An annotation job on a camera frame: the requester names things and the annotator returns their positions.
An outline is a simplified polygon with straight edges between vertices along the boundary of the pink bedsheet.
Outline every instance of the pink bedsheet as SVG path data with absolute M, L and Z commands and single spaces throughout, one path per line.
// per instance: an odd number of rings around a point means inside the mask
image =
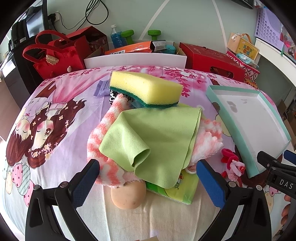
M 108 80 L 112 71 L 142 72 L 180 83 L 183 85 L 180 102 L 201 107 L 206 118 L 218 121 L 222 120 L 205 94 L 209 85 L 218 83 L 253 89 L 214 74 L 156 66 L 94 68 L 45 80 L 24 105 L 10 133 L 6 160 L 1 161 L 4 166 L 1 200 L 21 232 L 25 231 L 33 186 L 56 187 L 62 181 L 69 181 L 86 165 L 88 136 L 110 107 L 108 96 L 96 97 L 93 94 L 98 82 Z M 275 107 L 273 101 L 265 96 Z M 223 133 L 224 147 L 235 151 L 234 142 L 225 127 Z M 221 158 L 219 152 L 208 159 L 213 169 L 220 173 L 226 168 Z M 270 189 L 264 187 L 275 234 L 280 227 L 280 213 L 287 203 L 283 194 Z

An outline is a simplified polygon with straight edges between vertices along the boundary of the yellow sponge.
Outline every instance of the yellow sponge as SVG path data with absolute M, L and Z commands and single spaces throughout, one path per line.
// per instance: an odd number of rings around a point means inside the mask
M 127 94 L 146 107 L 170 107 L 178 103 L 183 86 L 152 75 L 114 71 L 110 89 Z

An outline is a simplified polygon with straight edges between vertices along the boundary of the blue gripper pad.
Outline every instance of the blue gripper pad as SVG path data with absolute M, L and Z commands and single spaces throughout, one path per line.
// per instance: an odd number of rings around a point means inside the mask
M 291 152 L 289 150 L 285 150 L 284 152 L 284 158 L 293 163 L 294 165 L 296 165 L 296 154 L 294 152 Z
M 198 175 L 198 178 L 200 179 L 207 193 L 209 194 L 213 204 L 216 207 L 222 209 L 226 202 L 225 192 L 215 179 L 214 170 L 205 160 L 200 160 L 196 164 L 196 174 Z
M 97 160 L 91 159 L 85 168 L 81 172 L 77 173 L 78 175 L 83 176 L 71 192 L 72 205 L 74 208 L 81 207 L 83 205 L 87 195 L 89 194 L 95 180 L 99 175 L 99 172 L 99 162 Z

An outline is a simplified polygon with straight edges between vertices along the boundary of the bed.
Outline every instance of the bed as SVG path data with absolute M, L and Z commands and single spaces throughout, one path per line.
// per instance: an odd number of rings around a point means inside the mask
M 33 186 L 57 187 L 62 181 L 70 181 L 86 165 L 88 136 L 110 107 L 109 96 L 94 96 L 94 92 L 98 82 L 108 80 L 112 71 L 142 72 L 180 83 L 183 85 L 181 103 L 201 107 L 207 118 L 220 122 L 221 118 L 206 97 L 207 87 L 224 85 L 253 89 L 214 74 L 157 66 L 93 68 L 43 81 L 24 105 L 5 144 L 7 151 L 1 153 L 0 210 L 8 215 L 20 233 L 25 233 Z M 273 101 L 264 95 L 276 109 Z M 225 125 L 222 126 L 224 147 L 237 153 L 229 132 Z M 225 170 L 221 157 L 218 152 L 207 160 L 220 173 Z M 263 180 L 264 175 L 253 180 L 244 177 L 239 184 L 260 183 L 263 186 L 274 236 L 281 228 L 281 212 L 288 202 L 283 193 L 265 185 Z M 59 210 L 54 210 L 66 238 L 73 240 Z M 116 208 L 110 188 L 95 184 L 77 211 L 98 240 L 133 241 L 157 235 L 161 241 L 177 241 L 198 240 L 219 210 L 199 183 L 191 205 L 147 192 L 144 203 L 134 210 Z M 235 224 L 234 221 L 225 237 L 230 237 Z

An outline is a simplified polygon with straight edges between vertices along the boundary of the white box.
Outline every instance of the white box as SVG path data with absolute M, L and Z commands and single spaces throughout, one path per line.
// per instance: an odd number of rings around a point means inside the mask
M 178 45 L 174 43 L 174 46 L 178 54 L 123 53 L 100 56 L 101 50 L 99 49 L 88 56 L 84 60 L 84 63 L 87 69 L 122 65 L 160 66 L 184 69 L 187 57 Z

